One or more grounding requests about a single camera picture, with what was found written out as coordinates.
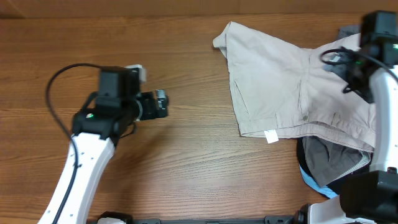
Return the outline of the beige shorts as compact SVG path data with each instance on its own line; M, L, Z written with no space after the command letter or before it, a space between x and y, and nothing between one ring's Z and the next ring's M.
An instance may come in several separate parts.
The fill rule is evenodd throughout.
M229 87L239 132L262 138L273 130L280 138L305 136L302 83L312 50L230 22L213 40L227 60Z

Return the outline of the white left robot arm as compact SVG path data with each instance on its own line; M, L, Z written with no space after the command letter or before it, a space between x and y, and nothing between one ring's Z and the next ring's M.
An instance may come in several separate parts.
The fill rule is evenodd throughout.
M89 108L93 92L74 118L68 156L40 223L86 223L101 176L119 140L136 132L136 123L168 115L165 90L139 93L125 110Z

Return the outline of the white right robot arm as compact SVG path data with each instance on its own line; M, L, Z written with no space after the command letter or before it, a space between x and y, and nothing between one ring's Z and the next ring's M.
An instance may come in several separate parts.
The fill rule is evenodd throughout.
M346 180L341 193L306 204L286 223L397 223L397 49L368 44L359 51L337 49L346 68L343 93L353 92L376 107L376 134L369 171Z

